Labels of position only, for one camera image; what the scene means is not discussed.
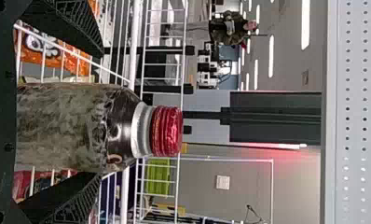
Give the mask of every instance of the ceiling light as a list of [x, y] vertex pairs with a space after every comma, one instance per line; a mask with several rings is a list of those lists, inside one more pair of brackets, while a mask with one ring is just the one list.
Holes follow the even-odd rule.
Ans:
[[244, 48], [241, 48], [241, 66], [244, 66], [244, 55], [245, 55]]
[[250, 86], [250, 74], [247, 73], [246, 74], [246, 90], [247, 91], [249, 90], [249, 86]]
[[254, 61], [254, 90], [258, 89], [258, 60]]
[[249, 38], [247, 39], [247, 54], [250, 54], [251, 48], [252, 48], [252, 40]]
[[310, 39], [310, 0], [302, 0], [302, 37], [301, 48], [309, 45]]
[[274, 48], [275, 48], [275, 36], [272, 35], [269, 39], [269, 68], [268, 68], [269, 77], [273, 77]]
[[255, 17], [256, 17], [256, 22], [257, 22], [257, 24], [259, 24], [259, 22], [260, 22], [260, 6], [259, 5], [257, 5], [257, 7], [255, 8]]

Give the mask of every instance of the white wire rack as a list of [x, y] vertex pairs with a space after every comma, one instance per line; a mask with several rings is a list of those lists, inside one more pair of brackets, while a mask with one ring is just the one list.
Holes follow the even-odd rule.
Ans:
[[[176, 94], [179, 96], [179, 107], [183, 109], [183, 92], [185, 83], [186, 73], [186, 32], [184, 36], [167, 36], [168, 40], [163, 40], [161, 35], [157, 34], [157, 30], [160, 29], [161, 24], [168, 23], [182, 23], [186, 30], [186, 21], [188, 17], [188, 2], [185, 0], [183, 8], [159, 8], [154, 1], [151, 0], [96, 0], [94, 2], [95, 15], [97, 17], [98, 24], [100, 26], [101, 34], [103, 37], [103, 45], [106, 49], [110, 49], [109, 53], [106, 54], [101, 60], [95, 60], [90, 56], [85, 56], [78, 49], [68, 48], [66, 43], [57, 41], [56, 39], [41, 34], [36, 30], [29, 29], [18, 21], [14, 25], [17, 30], [17, 42], [15, 49], [17, 51], [16, 66], [17, 66], [17, 80], [20, 77], [27, 78], [27, 82], [96, 82], [96, 83], [114, 83], [122, 86], [127, 86], [131, 90], [134, 90], [136, 80], [136, 74], [138, 69], [138, 46], [142, 46], [143, 53], [141, 55], [142, 60], [142, 71], [141, 71], [141, 98], [146, 94]], [[184, 17], [178, 21], [174, 18], [174, 14], [183, 13]], [[166, 14], [167, 20], [162, 21], [162, 15]], [[32, 65], [22, 61], [22, 35], [28, 35], [33, 38], [33, 41], [38, 42], [42, 47], [41, 64]], [[156, 49], [147, 49], [147, 47], [154, 45], [169, 45], [181, 47], [182, 54], [175, 55], [174, 60], [166, 63], [148, 63], [146, 61], [146, 53], [154, 52]], [[60, 67], [48, 67], [46, 55], [53, 48], [57, 49], [62, 55], [62, 61]], [[157, 50], [157, 51], [169, 51], [168, 49]], [[76, 71], [71, 74], [66, 68], [67, 57], [76, 58]], [[87, 74], [81, 74], [81, 64], [86, 63], [89, 66]], [[151, 66], [166, 66], [175, 67], [175, 75], [172, 77], [144, 77], [147, 67]], [[30, 77], [31, 67], [37, 68], [37, 76]], [[145, 91], [145, 83], [149, 80], [164, 80], [166, 83], [172, 85], [181, 86], [179, 93], [167, 93], [159, 91]], [[147, 182], [154, 182], [157, 180], [147, 179], [145, 171], [148, 167], [154, 166], [149, 164], [148, 161], [151, 159], [159, 160], [170, 160], [174, 161], [174, 165], [169, 165], [168, 168], [175, 173], [174, 180], [166, 181], [170, 185], [174, 185], [175, 191], [169, 195], [159, 194], [148, 194], [145, 192], [144, 185]], [[166, 197], [175, 199], [175, 213], [174, 223], [177, 223], [178, 218], [178, 197], [179, 197], [179, 178], [180, 178], [180, 163], [182, 160], [194, 160], [194, 161], [211, 161], [212, 158], [188, 158], [182, 157], [180, 154], [175, 158], [142, 158], [136, 163], [136, 176], [135, 176], [135, 198], [134, 198], [134, 209], [133, 209], [133, 223], [144, 222], [144, 214], [151, 211], [150, 208], [146, 208], [143, 203], [144, 196], [155, 196], [155, 197]], [[273, 186], [273, 161], [272, 164], [272, 186]], [[35, 174], [38, 172], [34, 167], [31, 167], [31, 187], [29, 195], [34, 194], [34, 181]], [[51, 186], [54, 184], [55, 170], [51, 170]], [[126, 224], [128, 220], [128, 201], [129, 201], [129, 184], [130, 184], [130, 168], [125, 169], [122, 172], [122, 182], [120, 204], [117, 204], [116, 197], [119, 194], [117, 180], [117, 173], [108, 174], [103, 177], [103, 183], [100, 187], [99, 197], [97, 199], [97, 215], [89, 217], [89, 224], [101, 224], [101, 223], [121, 223]], [[271, 192], [271, 198], [273, 200], [273, 187]], [[117, 218], [116, 213], [120, 209], [120, 220]]]
[[[164, 65], [170, 66], [170, 63], [161, 63], [161, 64], [149, 64], [145, 62], [145, 53], [147, 51], [153, 51], [151, 49], [146, 49], [149, 42], [148, 39], [158, 38], [161, 39], [161, 36], [158, 35], [147, 35], [147, 27], [155, 25], [150, 21], [153, 14], [160, 14], [165, 10], [154, 10], [150, 6], [150, 1], [146, 2], [144, 5], [143, 0], [89, 0], [91, 4], [93, 2], [92, 9], [94, 9], [95, 16], [100, 27], [100, 31], [103, 38], [103, 45], [106, 49], [110, 49], [109, 53], [104, 55], [99, 61], [94, 60], [90, 56], [85, 56], [82, 54], [79, 49], [68, 48], [69, 46], [66, 43], [62, 43], [57, 39], [42, 34], [27, 26], [22, 21], [18, 21], [14, 25], [14, 29], [17, 31], [17, 41], [15, 43], [15, 50], [17, 51], [16, 56], [16, 66], [17, 66], [17, 80], [20, 80], [20, 77], [25, 77], [27, 82], [96, 82], [96, 83], [113, 83], [127, 86], [129, 89], [134, 90], [136, 73], [137, 73], [137, 49], [138, 46], [143, 44], [143, 66], [142, 66], [142, 75], [141, 75], [141, 98], [144, 94], [153, 93], [153, 94], [168, 94], [166, 92], [150, 92], [144, 91], [144, 81], [153, 78], [144, 78], [144, 70], [147, 66], [154, 65]], [[185, 8], [183, 9], [174, 9], [174, 11], [183, 11], [185, 13], [185, 19], [183, 23], [186, 22], [187, 16], [187, 2], [185, 1]], [[142, 33], [140, 24], [145, 17], [145, 26], [144, 33]], [[25, 48], [22, 41], [22, 37], [28, 35], [31, 41], [37, 43], [41, 47], [38, 51], [42, 52], [41, 64], [31, 64], [23, 62], [22, 59], [22, 49]], [[185, 36], [177, 36], [183, 38], [183, 55], [182, 61], [177, 60], [177, 63], [174, 65], [181, 67], [181, 76], [176, 75], [176, 78], [157, 78], [162, 80], [175, 80], [175, 85], [181, 85], [181, 92], [179, 95], [179, 106], [183, 108], [183, 92], [184, 92], [184, 82], [185, 82], [185, 71], [186, 71], [186, 44]], [[117, 55], [114, 53], [114, 48], [118, 48]], [[56, 49], [61, 58], [61, 66], [54, 67], [48, 66], [48, 56], [49, 51]], [[69, 73], [66, 67], [66, 59], [73, 57], [76, 58], [76, 71]], [[81, 64], [86, 63], [89, 66], [89, 73], [81, 74], [80, 68]], [[34, 194], [34, 181], [35, 174], [37, 170], [35, 167], [31, 167], [31, 185], [29, 190], [29, 195]], [[55, 170], [51, 171], [51, 186], [54, 184]], [[112, 173], [103, 177], [103, 183], [100, 187], [100, 193], [97, 202], [98, 215], [89, 218], [89, 224], [101, 224], [104, 223], [118, 223], [116, 219], [116, 210], [118, 206], [120, 207], [120, 223], [127, 223], [127, 214], [128, 214], [128, 195], [129, 195], [129, 180], [130, 180], [130, 168], [125, 169], [122, 172], [122, 183], [121, 183], [121, 205], [117, 204], [116, 196], [117, 192], [117, 173]]]

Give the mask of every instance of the wall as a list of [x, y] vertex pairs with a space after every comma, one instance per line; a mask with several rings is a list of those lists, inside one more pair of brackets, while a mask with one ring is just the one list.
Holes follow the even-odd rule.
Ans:
[[[243, 6], [248, 10], [247, 2]], [[261, 5], [260, 34], [275, 35], [274, 77], [268, 77], [269, 37], [254, 37], [251, 55], [245, 57], [242, 81], [250, 73], [250, 90], [254, 86], [254, 59], [259, 60], [259, 90], [321, 91], [323, 81], [323, 43], [326, 24], [324, 1], [310, 0], [310, 45], [301, 50], [301, 2], [286, 0], [284, 11], [279, 13], [279, 0], [273, 4], [266, 0], [253, 0], [252, 12], [247, 19], [255, 19], [255, 8]], [[302, 84], [302, 73], [309, 69], [309, 85]]]
[[[282, 151], [190, 146], [189, 153], [274, 159], [274, 223], [319, 223], [318, 148]], [[179, 204], [185, 206], [187, 213], [239, 221], [245, 218], [245, 205], [250, 204], [264, 219], [269, 218], [270, 168], [266, 164], [182, 161], [180, 175]], [[230, 190], [214, 188], [217, 175], [231, 177]], [[257, 221], [253, 214], [248, 220]]]

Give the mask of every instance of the white metal rack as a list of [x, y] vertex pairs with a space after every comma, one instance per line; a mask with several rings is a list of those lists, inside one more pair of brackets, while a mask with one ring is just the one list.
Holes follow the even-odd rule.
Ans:
[[[55, 40], [52, 40], [52, 38], [49, 38], [47, 35], [40, 35], [35, 32], [30, 31], [29, 29], [26, 29], [22, 26], [22, 21], [19, 21], [17, 24], [14, 25], [14, 28], [18, 30], [18, 42], [16, 44], [17, 49], [17, 79], [19, 77], [27, 75], [24, 74], [24, 65], [21, 61], [21, 35], [22, 33], [27, 34], [35, 38], [37, 41], [40, 41], [43, 45], [43, 55], [46, 55], [47, 48], [48, 47], [55, 47], [59, 49], [62, 54], [66, 53], [73, 57], [77, 58], [76, 63], [76, 74], [70, 78], [66, 79], [64, 77], [64, 74], [66, 73], [66, 68], [64, 64], [64, 59], [62, 59], [62, 66], [61, 68], [54, 68], [52, 69], [52, 74], [48, 73], [48, 67], [46, 65], [46, 57], [43, 57], [42, 63], [41, 63], [41, 70], [40, 70], [40, 77], [36, 78], [35, 80], [32, 80], [33, 82], [47, 82], [47, 81], [74, 81], [78, 82], [80, 81], [80, 78], [82, 76], [79, 75], [79, 65], [82, 62], [86, 62], [89, 64], [89, 75], [88, 75], [88, 82], [95, 82], [95, 78], [92, 76], [92, 69], [94, 68], [95, 72], [97, 72], [98, 78], [96, 79], [98, 83], [108, 83], [110, 80], [110, 77], [114, 77], [116, 84], [120, 80], [120, 85], [126, 85], [131, 90], [134, 90], [135, 85], [135, 78], [136, 78], [136, 70], [137, 70], [137, 47], [140, 45], [140, 40], [142, 39], [143, 42], [143, 55], [142, 55], [142, 78], [141, 78], [141, 97], [143, 98], [144, 94], [147, 93], [153, 93], [153, 94], [177, 94], [179, 95], [179, 107], [183, 109], [183, 97], [184, 97], [184, 83], [185, 83], [185, 73], [186, 73], [186, 32], [184, 36], [168, 36], [169, 38], [172, 38], [174, 40], [177, 39], [176, 46], [182, 47], [182, 55], [177, 60], [176, 63], [160, 63], [160, 64], [152, 64], [152, 63], [146, 63], [145, 62], [145, 53], [147, 51], [153, 51], [151, 49], [146, 49], [148, 46], [147, 43], [151, 38], [158, 38], [161, 39], [161, 36], [156, 35], [149, 35], [147, 33], [147, 26], [155, 24], [154, 22], [147, 22], [149, 14], [152, 13], [184, 13], [184, 20], [182, 22], [177, 23], [183, 23], [186, 24], [187, 17], [188, 17], [188, 2], [184, 1], [185, 5], [184, 8], [173, 8], [173, 9], [152, 9], [150, 8], [151, 0], [146, 0], [145, 5], [143, 0], [132, 0], [132, 1], [126, 1], [126, 0], [96, 0], [95, 5], [95, 11], [98, 13], [97, 9], [104, 7], [104, 11], [106, 12], [103, 16], [103, 21], [100, 24], [101, 25], [101, 33], [103, 34], [103, 44], [106, 48], [110, 48], [111, 52], [110, 55], [104, 56], [101, 60], [98, 62], [93, 61], [91, 57], [85, 58], [80, 54], [79, 50], [69, 50], [66, 47], [66, 44], [63, 43], [62, 45], [58, 44]], [[141, 30], [140, 30], [140, 23], [142, 21], [143, 15], [145, 15], [145, 21], [144, 21], [144, 36], [141, 36]], [[115, 69], [113, 70], [112, 65], [112, 57], [113, 55], [113, 47], [114, 43], [117, 43], [118, 48], [124, 47], [130, 48], [130, 55], [126, 55], [127, 51], [124, 50], [123, 54], [120, 55], [120, 50], [118, 51], [117, 61]], [[144, 70], [147, 66], [154, 66], [154, 65], [165, 65], [165, 66], [176, 66], [177, 67], [177, 74], [176, 78], [173, 77], [164, 77], [164, 78], [151, 78], [151, 77], [144, 77]], [[167, 93], [167, 92], [149, 92], [144, 91], [144, 81], [145, 80], [174, 80], [175, 85], [181, 86], [181, 92], [180, 93]], [[175, 161], [175, 165], [170, 165], [169, 168], [173, 169], [173, 171], [176, 173], [176, 176], [174, 180], [168, 181], [171, 185], [175, 185], [175, 191], [173, 195], [151, 195], [151, 196], [164, 196], [164, 197], [172, 197], [175, 199], [175, 215], [174, 215], [174, 223], [177, 223], [177, 217], [178, 217], [178, 196], [179, 196], [179, 180], [180, 180], [180, 164], [181, 161], [238, 161], [238, 162], [270, 162], [272, 167], [272, 182], [271, 182], [271, 200], [273, 200], [273, 161], [267, 160], [267, 161], [259, 161], [259, 160], [238, 160], [238, 159], [225, 159], [225, 158], [214, 158], [214, 157], [182, 157], [180, 154], [176, 158], [142, 158], [137, 161], [136, 164], [136, 185], [135, 185], [135, 204], [134, 204], [134, 210], [133, 210], [133, 223], [140, 223], [144, 222], [144, 218], [142, 216], [137, 217], [137, 212], [139, 214], [142, 214], [142, 211], [145, 210], [144, 204], [142, 203], [142, 199], [144, 195], [148, 195], [144, 192], [144, 184], [146, 182], [151, 182], [155, 180], [149, 180], [146, 179], [145, 175], [145, 169], [148, 166], [152, 166], [151, 164], [148, 164], [149, 159], [167, 159], [171, 161]], [[34, 167], [31, 167], [32, 170], [32, 177], [31, 177], [31, 187], [30, 187], [30, 195], [34, 194], [34, 174], [36, 169]], [[51, 178], [51, 185], [54, 184], [54, 175], [55, 170], [52, 170], [52, 178]], [[103, 178], [104, 184], [107, 186], [107, 193], [106, 193], [106, 205], [105, 205], [105, 217], [102, 217], [101, 220], [101, 214], [98, 214], [97, 216], [97, 223], [101, 223], [101, 221], [104, 221], [105, 223], [118, 223], [118, 220], [116, 220], [116, 200], [113, 200], [113, 204], [110, 204], [109, 198], [116, 197], [117, 195], [117, 173], [108, 174]], [[138, 189], [138, 182], [141, 182], [141, 188]], [[129, 196], [129, 183], [130, 183], [130, 168], [125, 169], [122, 172], [122, 183], [121, 183], [121, 205], [120, 205], [120, 223], [126, 224], [128, 222], [128, 196]], [[98, 211], [102, 210], [101, 201], [103, 198], [102, 195], [103, 189], [102, 186], [100, 187], [100, 195], [98, 198]], [[139, 206], [137, 205], [137, 198], [140, 197]], [[109, 208], [113, 207], [113, 216], [109, 216]], [[273, 209], [271, 208], [271, 217], [270, 222], [273, 223], [273, 215], [272, 215]]]

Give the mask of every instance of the perforated panel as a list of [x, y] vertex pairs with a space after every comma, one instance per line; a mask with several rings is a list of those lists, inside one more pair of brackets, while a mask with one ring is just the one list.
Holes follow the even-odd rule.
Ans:
[[[329, 122], [335, 125], [333, 132], [326, 131], [333, 134], [326, 136], [326, 168], [329, 169], [330, 157], [335, 157], [332, 168], [336, 169], [331, 180], [328, 173], [332, 170], [326, 170], [326, 181], [335, 181], [332, 185], [335, 186], [335, 211], [331, 220], [347, 224], [371, 223], [371, 0], [335, 2], [336, 6], [329, 3], [332, 6], [329, 13], [337, 12], [337, 16], [330, 16], [328, 23], [336, 22], [331, 26], [336, 27], [337, 32], [330, 34], [334, 32], [332, 29], [328, 34], [328, 41], [336, 43], [328, 43], [328, 54], [333, 52], [334, 56], [328, 56], [331, 61], [328, 63], [327, 103], [332, 104], [333, 99], [329, 98], [336, 97], [337, 104], [327, 106], [327, 117], [335, 118], [336, 122], [326, 121], [327, 129], [334, 127]], [[325, 199], [332, 200], [327, 198], [330, 189], [327, 191]]]

